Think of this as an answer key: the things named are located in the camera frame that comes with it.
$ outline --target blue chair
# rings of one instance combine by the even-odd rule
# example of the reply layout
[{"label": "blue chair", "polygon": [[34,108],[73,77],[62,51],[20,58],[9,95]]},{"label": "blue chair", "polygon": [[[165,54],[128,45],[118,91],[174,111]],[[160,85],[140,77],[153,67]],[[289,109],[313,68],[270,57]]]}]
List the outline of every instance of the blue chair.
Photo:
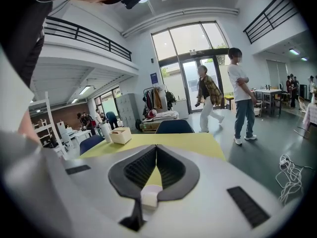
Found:
[{"label": "blue chair", "polygon": [[80,155],[87,152],[89,149],[93,148],[95,145],[98,145],[100,142],[104,141],[104,138],[99,135],[93,135],[90,138],[85,139],[80,143]]},{"label": "blue chair", "polygon": [[186,120],[162,121],[155,134],[195,133]]}]

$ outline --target hand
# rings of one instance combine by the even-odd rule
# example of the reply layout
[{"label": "hand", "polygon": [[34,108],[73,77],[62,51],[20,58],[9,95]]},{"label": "hand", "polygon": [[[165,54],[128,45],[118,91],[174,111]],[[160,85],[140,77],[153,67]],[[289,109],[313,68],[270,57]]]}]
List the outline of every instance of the hand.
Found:
[{"label": "hand", "polygon": [[252,102],[253,102],[254,105],[255,105],[256,103],[258,103],[258,101],[256,100],[255,97],[251,97],[251,100],[252,100]]},{"label": "hand", "polygon": [[239,77],[238,79],[237,79],[237,83],[239,84],[239,85],[241,85],[241,84],[243,84],[243,83],[245,83],[246,81],[244,80],[244,78],[243,77]]}]

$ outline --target railing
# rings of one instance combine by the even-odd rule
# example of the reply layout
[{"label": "railing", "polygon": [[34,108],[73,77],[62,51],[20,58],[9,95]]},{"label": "railing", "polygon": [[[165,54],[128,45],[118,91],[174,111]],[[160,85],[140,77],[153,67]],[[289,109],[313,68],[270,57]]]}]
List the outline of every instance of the railing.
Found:
[{"label": "railing", "polygon": [[44,27],[46,35],[55,35],[88,43],[131,61],[129,50],[86,27],[50,16],[47,17],[46,24],[47,26]]},{"label": "railing", "polygon": [[252,44],[297,13],[290,0],[272,0],[243,32],[247,34]]}]

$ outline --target black hair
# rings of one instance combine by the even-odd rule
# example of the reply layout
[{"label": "black hair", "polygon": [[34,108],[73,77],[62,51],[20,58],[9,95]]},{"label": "black hair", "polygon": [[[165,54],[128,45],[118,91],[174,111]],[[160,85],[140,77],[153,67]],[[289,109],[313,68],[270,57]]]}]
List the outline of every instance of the black hair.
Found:
[{"label": "black hair", "polygon": [[205,70],[205,73],[207,74],[208,69],[207,69],[207,67],[206,67],[206,66],[204,66],[204,65],[200,65],[198,68],[203,68],[203,69]]},{"label": "black hair", "polygon": [[228,51],[228,56],[230,59],[237,58],[241,55],[242,55],[242,52],[238,48],[230,48]]}]

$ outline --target white pants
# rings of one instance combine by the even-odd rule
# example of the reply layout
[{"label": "white pants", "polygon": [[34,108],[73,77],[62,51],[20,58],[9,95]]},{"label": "white pants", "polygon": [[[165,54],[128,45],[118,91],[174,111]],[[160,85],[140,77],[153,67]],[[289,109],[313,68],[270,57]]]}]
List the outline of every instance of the white pants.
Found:
[{"label": "white pants", "polygon": [[202,132],[209,131],[208,130],[208,116],[216,118],[218,121],[223,119],[223,116],[218,115],[213,111],[213,104],[211,103],[209,96],[207,97],[207,99],[205,99],[205,105],[200,115],[200,128],[202,129]]}]

